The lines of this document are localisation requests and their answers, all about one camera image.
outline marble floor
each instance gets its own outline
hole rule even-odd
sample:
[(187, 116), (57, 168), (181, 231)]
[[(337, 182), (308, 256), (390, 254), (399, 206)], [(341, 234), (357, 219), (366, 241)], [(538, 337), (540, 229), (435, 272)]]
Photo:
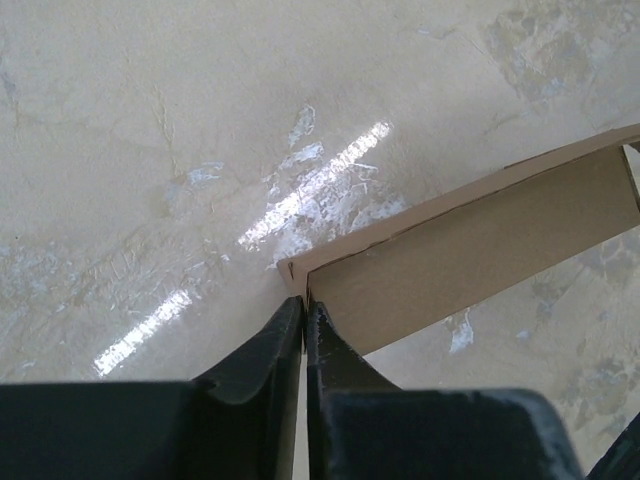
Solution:
[[(200, 373), (285, 298), (278, 259), (640, 122), (639, 17), (637, 0), (2, 2), (0, 381)], [(638, 271), (631, 231), (369, 360), (408, 388), (540, 390), (588, 470), (640, 410)]]

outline black plastic part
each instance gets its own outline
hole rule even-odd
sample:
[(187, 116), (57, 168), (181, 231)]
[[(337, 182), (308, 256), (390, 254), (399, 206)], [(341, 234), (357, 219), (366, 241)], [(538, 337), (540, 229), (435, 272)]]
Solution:
[(0, 478), (291, 478), (303, 318), (288, 299), (192, 382), (0, 387)]
[(540, 395), (401, 391), (340, 338), (322, 303), (306, 338), (312, 480), (583, 478)]
[(338, 335), (322, 303), (311, 306), (306, 338), (309, 475), (317, 480), (331, 478), (328, 471), (331, 453), (326, 444), (327, 395), (339, 390), (352, 395), (359, 391), (400, 391), (400, 388), (380, 375)]
[(636, 415), (636, 418), (620, 434), (587, 478), (589, 480), (640, 479), (640, 414)]
[(533, 392), (338, 392), (324, 418), (326, 478), (583, 478), (560, 419)]

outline brown cardboard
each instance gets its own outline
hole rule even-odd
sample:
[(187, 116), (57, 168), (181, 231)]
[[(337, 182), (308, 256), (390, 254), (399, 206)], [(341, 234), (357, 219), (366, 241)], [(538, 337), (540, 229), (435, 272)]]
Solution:
[(278, 267), (369, 353), (640, 224), (620, 147), (639, 139), (635, 125), (516, 163)]

